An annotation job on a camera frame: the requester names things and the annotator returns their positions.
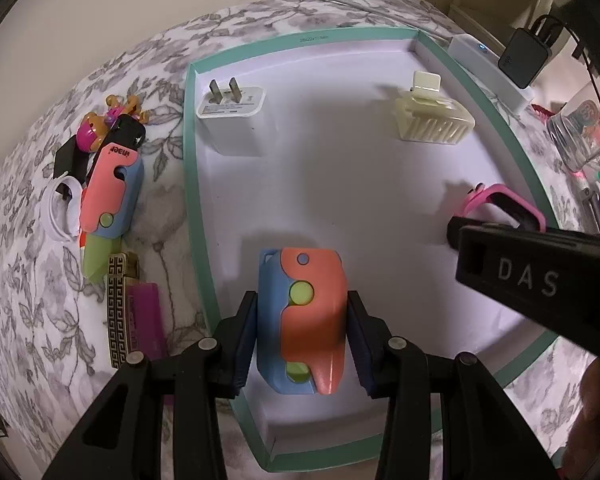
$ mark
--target white power strip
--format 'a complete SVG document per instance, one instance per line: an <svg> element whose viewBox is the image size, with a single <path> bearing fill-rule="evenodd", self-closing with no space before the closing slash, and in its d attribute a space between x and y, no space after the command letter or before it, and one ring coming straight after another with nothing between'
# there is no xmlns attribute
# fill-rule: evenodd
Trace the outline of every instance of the white power strip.
<svg viewBox="0 0 600 480"><path fill-rule="evenodd" d="M518 115L536 96L531 87L518 88L498 68L498 56L471 34L454 36L447 51L465 69L482 81L514 114Z"/></svg>

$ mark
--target white power adapter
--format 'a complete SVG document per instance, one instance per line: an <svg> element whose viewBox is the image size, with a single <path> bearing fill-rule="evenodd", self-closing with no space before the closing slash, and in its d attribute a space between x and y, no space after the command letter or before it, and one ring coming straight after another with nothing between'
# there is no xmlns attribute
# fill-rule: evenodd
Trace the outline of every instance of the white power adapter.
<svg viewBox="0 0 600 480"><path fill-rule="evenodd" d="M214 79L196 115L208 130L216 152L231 156L262 156L275 141L275 124L260 86L240 88L235 78L220 90Z"/></svg>

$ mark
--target purple lighter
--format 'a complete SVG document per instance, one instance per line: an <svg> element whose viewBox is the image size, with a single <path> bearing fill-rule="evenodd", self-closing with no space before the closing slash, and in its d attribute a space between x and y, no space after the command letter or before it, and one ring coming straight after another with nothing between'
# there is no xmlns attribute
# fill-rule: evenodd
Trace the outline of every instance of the purple lighter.
<svg viewBox="0 0 600 480"><path fill-rule="evenodd" d="M155 283L136 283L127 288L126 319L130 352L139 350L151 361L167 356Z"/></svg>

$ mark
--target pink toy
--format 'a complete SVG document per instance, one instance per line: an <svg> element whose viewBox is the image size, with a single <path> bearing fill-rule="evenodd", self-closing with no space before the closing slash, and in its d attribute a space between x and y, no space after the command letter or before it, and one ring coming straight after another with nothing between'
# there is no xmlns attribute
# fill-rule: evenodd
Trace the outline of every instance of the pink toy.
<svg viewBox="0 0 600 480"><path fill-rule="evenodd" d="M513 216L520 223L525 218L529 218L532 223L537 223L538 231L546 231L546 220L544 215L527 200L522 198L517 193L510 190L504 184L493 184L492 186L485 187L484 184L478 184L475 189L472 189L462 201L456 216L467 216L478 206L492 203L505 213Z"/></svg>
<svg viewBox="0 0 600 480"><path fill-rule="evenodd" d="M85 152L97 152L102 141L109 133L110 126L107 126L104 117L89 112L82 118L78 131L75 133L75 141L78 148Z"/></svg>
<svg viewBox="0 0 600 480"><path fill-rule="evenodd" d="M80 210L80 228L104 238L118 238L129 229L142 185L144 166L138 152L115 142L96 162Z"/></svg>

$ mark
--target gold patterned lighter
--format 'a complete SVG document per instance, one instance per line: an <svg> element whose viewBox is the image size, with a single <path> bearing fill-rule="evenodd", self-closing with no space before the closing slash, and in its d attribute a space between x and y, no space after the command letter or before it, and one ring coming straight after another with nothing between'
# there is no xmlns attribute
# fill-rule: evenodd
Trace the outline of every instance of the gold patterned lighter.
<svg viewBox="0 0 600 480"><path fill-rule="evenodd" d="M127 287L138 282L140 269L134 253L109 255L107 268L107 331L111 366L120 368L128 353L126 300Z"/></svg>

